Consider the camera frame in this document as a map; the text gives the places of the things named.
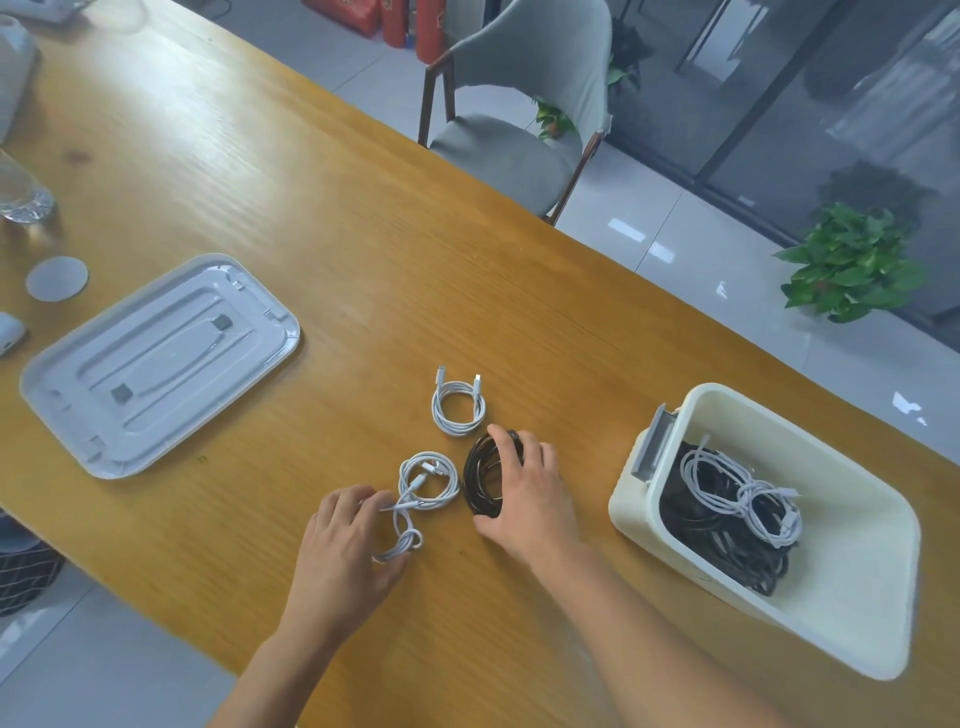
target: water bottle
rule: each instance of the water bottle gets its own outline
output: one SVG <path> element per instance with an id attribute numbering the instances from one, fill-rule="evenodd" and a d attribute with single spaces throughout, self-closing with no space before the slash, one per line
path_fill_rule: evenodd
<path id="1" fill-rule="evenodd" d="M 50 190 L 0 149 L 0 215 L 13 223 L 42 222 L 54 208 Z"/>

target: white cable bundle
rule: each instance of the white cable bundle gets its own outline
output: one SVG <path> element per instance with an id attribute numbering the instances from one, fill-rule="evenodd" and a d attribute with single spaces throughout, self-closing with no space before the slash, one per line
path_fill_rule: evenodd
<path id="1" fill-rule="evenodd" d="M 423 473 L 419 473 L 411 481 L 410 474 L 417 466 L 420 466 Z M 438 496 L 419 496 L 417 489 L 426 482 L 429 473 L 445 476 L 447 478 L 446 487 Z M 409 460 L 404 460 L 403 464 L 400 465 L 400 478 L 396 488 L 399 491 L 396 503 L 383 509 L 384 511 L 394 512 L 396 546 L 373 557 L 380 563 L 390 561 L 411 548 L 423 546 L 423 534 L 414 527 L 413 519 L 410 518 L 410 511 L 432 511 L 436 508 L 443 508 L 460 492 L 460 478 L 457 475 L 457 467 L 446 455 L 441 455 L 438 452 L 418 452 Z M 400 530 L 398 516 L 406 521 L 407 527 L 402 531 Z"/>
<path id="2" fill-rule="evenodd" d="M 437 370 L 437 390 L 433 393 L 433 421 L 441 430 L 454 437 L 469 435 L 480 426 L 487 416 L 487 402 L 480 394 L 480 375 L 473 378 L 473 385 L 465 381 L 444 381 L 446 367 Z M 444 397 L 447 395 L 470 395 L 473 397 L 473 419 L 468 423 L 455 423 L 444 414 Z"/>
<path id="3" fill-rule="evenodd" d="M 761 541 L 775 548 L 792 546 L 800 539 L 804 522 L 800 509 L 791 498 L 799 497 L 793 488 L 778 488 L 766 480 L 754 480 L 750 471 L 722 452 L 705 450 L 708 435 L 700 441 L 700 447 L 688 452 L 680 461 L 680 475 L 690 493 L 715 513 L 737 516 L 747 523 L 747 527 Z M 736 500 L 727 500 L 712 493 L 704 493 L 698 481 L 700 464 L 704 463 L 726 475 L 738 484 Z M 780 533 L 770 533 L 754 510 L 754 500 L 768 496 L 783 506 L 783 518 L 780 520 Z"/>

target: left hand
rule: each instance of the left hand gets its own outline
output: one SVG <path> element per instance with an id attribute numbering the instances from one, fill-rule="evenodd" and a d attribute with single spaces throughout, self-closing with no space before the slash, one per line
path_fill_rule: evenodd
<path id="1" fill-rule="evenodd" d="M 332 653 L 373 613 L 403 574 L 409 553 L 372 560 L 374 523 L 394 502 L 369 485 L 334 491 L 310 517 L 278 633 L 318 657 Z"/>

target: white tray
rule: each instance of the white tray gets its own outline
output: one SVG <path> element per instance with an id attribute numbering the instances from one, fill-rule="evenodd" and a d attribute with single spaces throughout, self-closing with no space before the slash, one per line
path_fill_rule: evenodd
<path id="1" fill-rule="evenodd" d="M 297 347 L 300 324 L 236 260 L 201 255 L 38 354 L 20 394 L 86 470 L 144 470 Z"/>

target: black cable bundle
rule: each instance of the black cable bundle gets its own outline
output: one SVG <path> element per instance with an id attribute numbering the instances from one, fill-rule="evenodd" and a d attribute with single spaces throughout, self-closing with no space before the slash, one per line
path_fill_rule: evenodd
<path id="1" fill-rule="evenodd" d="M 758 594 L 772 596 L 777 583 L 789 569 L 788 552 L 792 546 L 776 548 L 762 541 L 743 519 L 711 511 L 693 496 L 681 477 L 680 462 L 684 455 L 695 449 L 681 443 L 660 497 L 663 525 L 678 541 L 738 584 Z M 736 500 L 736 482 L 715 468 L 701 463 L 697 478 L 705 493 Z M 775 498 L 757 497 L 754 510 L 767 529 L 774 532 L 779 529 L 785 509 Z"/>
<path id="2" fill-rule="evenodd" d="M 513 430 L 507 430 L 514 441 L 516 456 L 523 462 L 523 443 Z M 500 470 L 500 453 L 496 451 L 496 442 L 490 435 L 484 435 L 476 441 L 464 463 L 464 498 L 475 516 L 489 516 L 495 519 L 500 515 L 502 497 L 493 497 L 484 486 L 487 476 L 494 470 Z"/>

